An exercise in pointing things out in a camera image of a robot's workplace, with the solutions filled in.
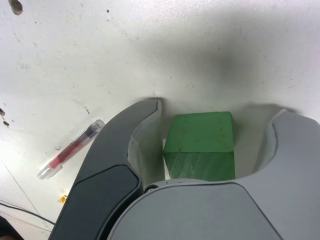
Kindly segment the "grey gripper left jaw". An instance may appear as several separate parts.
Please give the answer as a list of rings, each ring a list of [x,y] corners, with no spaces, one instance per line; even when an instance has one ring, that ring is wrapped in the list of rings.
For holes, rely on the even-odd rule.
[[[162,103],[142,100],[107,122],[93,141],[50,239],[106,239],[144,188],[164,178]]]

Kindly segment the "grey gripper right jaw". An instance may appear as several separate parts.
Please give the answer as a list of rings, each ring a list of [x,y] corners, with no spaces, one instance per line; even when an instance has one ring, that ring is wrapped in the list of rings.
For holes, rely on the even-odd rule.
[[[119,217],[110,240],[317,240],[320,125],[287,111],[266,128],[256,172],[158,187]]]

